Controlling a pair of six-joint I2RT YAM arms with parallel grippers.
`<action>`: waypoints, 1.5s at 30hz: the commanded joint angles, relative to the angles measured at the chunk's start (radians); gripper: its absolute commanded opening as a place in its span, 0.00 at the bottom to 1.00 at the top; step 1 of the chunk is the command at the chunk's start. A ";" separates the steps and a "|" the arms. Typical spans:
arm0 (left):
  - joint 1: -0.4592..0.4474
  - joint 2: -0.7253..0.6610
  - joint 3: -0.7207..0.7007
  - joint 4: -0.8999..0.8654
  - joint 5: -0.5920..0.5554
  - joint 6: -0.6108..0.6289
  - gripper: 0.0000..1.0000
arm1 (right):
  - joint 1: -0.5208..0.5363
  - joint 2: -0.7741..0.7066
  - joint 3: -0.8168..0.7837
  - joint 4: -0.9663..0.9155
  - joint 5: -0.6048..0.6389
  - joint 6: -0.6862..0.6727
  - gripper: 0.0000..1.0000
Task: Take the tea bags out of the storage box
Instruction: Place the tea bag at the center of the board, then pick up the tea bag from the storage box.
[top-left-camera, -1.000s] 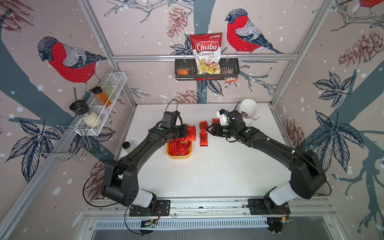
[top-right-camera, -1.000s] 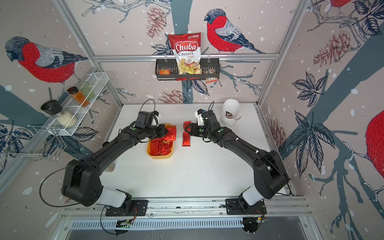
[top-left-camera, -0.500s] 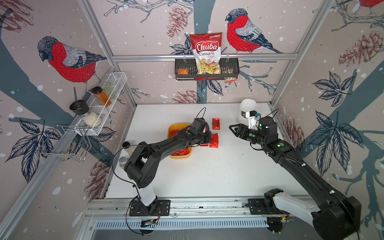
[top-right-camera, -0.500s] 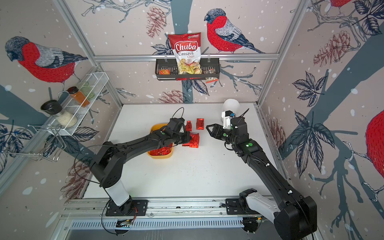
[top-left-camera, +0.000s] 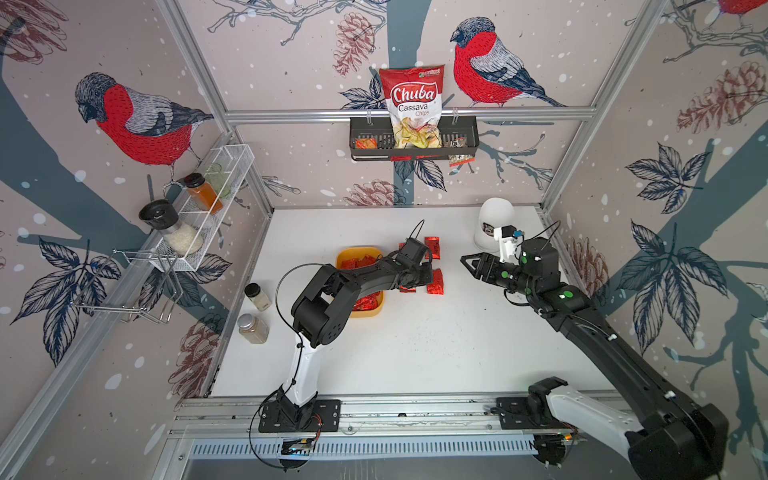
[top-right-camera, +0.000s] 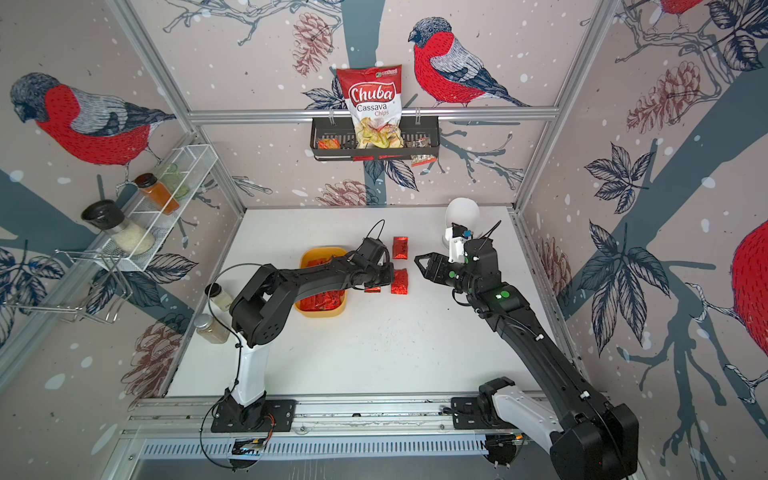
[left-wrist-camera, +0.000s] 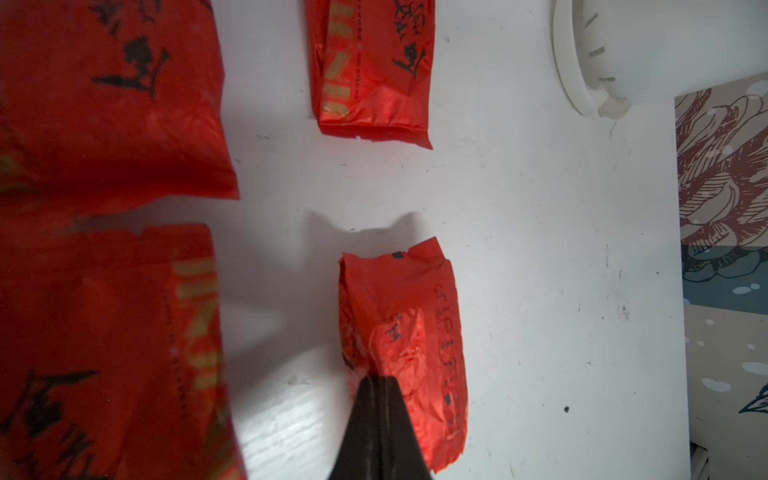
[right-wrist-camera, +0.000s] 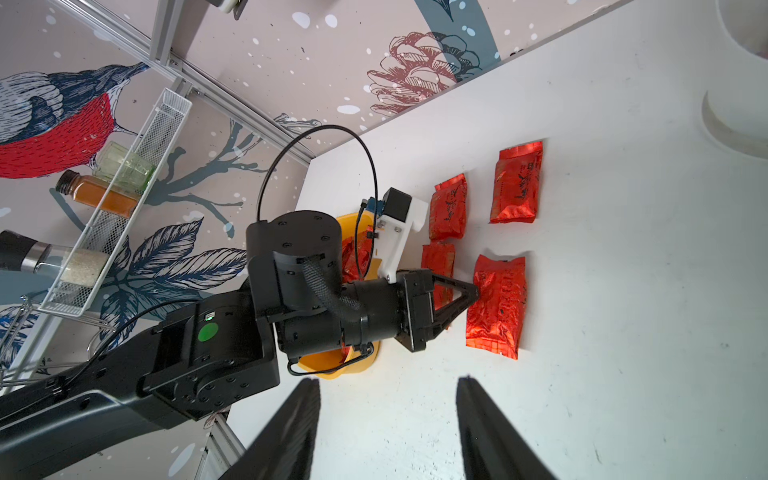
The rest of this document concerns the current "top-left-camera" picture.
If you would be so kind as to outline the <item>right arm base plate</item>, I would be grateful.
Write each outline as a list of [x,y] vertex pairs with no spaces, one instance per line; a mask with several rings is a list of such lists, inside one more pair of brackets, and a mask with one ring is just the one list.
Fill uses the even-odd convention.
[[564,430],[570,433],[577,429],[557,420],[545,400],[538,397],[498,397],[490,409],[499,418],[503,430]]

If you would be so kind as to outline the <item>yellow storage box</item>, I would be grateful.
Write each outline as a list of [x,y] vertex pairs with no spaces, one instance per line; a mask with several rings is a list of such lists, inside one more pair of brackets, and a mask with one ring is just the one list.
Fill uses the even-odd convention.
[[[350,247],[350,248],[344,249],[343,251],[341,251],[338,254],[338,256],[336,258],[335,267],[337,269],[341,270],[340,269],[340,263],[343,260],[346,260],[346,259],[349,259],[349,258],[359,258],[359,257],[363,257],[365,255],[371,255],[371,256],[375,257],[376,260],[378,260],[382,256],[382,252],[379,249],[377,249],[375,247],[370,247],[370,246],[366,246],[366,247]],[[376,310],[369,311],[369,312],[354,312],[354,311],[352,311],[352,313],[350,315],[350,318],[351,319],[355,319],[355,318],[370,318],[370,317],[376,316],[382,310],[383,304],[384,304],[384,300],[385,300],[385,294],[383,293],[382,303],[381,303],[381,305]]]

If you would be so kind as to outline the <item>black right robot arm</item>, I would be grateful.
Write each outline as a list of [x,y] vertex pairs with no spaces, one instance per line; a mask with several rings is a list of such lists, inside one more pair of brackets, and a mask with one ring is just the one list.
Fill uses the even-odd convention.
[[498,400],[502,426],[528,420],[540,427],[572,427],[620,454],[641,479],[720,475],[725,415],[669,383],[616,334],[584,292],[563,282],[558,252],[548,240],[525,240],[520,249],[517,263],[487,252],[464,255],[461,262],[474,278],[524,295],[526,305],[586,355],[631,411],[624,414],[549,377],[531,385],[515,407]]

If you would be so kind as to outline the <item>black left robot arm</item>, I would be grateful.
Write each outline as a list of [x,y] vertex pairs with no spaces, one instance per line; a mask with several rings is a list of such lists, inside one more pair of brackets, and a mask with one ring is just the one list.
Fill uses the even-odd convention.
[[264,405],[265,417],[293,431],[320,425],[315,402],[324,348],[341,335],[358,300],[431,284],[432,261],[431,250],[410,237],[367,266],[343,270],[320,265],[291,307],[291,329],[298,340],[288,377]]

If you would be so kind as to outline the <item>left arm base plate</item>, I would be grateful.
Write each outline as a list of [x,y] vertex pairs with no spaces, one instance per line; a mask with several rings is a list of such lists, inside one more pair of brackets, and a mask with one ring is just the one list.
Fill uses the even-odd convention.
[[340,400],[310,400],[297,406],[290,400],[267,402],[258,415],[259,433],[337,432]]

